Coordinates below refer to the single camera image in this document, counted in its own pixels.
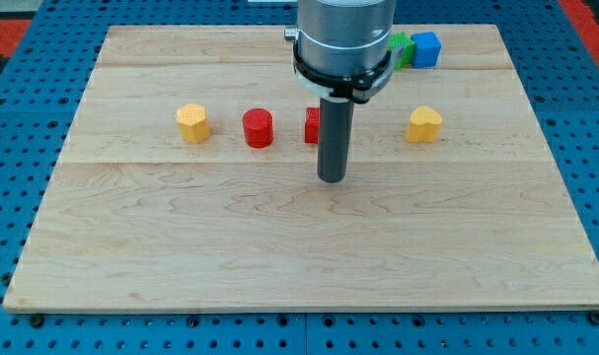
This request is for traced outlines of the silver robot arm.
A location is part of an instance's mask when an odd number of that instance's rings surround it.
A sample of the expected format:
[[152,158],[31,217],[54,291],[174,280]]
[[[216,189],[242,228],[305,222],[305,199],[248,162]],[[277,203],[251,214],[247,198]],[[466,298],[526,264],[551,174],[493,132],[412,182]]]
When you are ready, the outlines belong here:
[[366,104],[387,86],[404,48],[391,49],[396,0],[299,0],[293,45],[299,83],[320,100]]

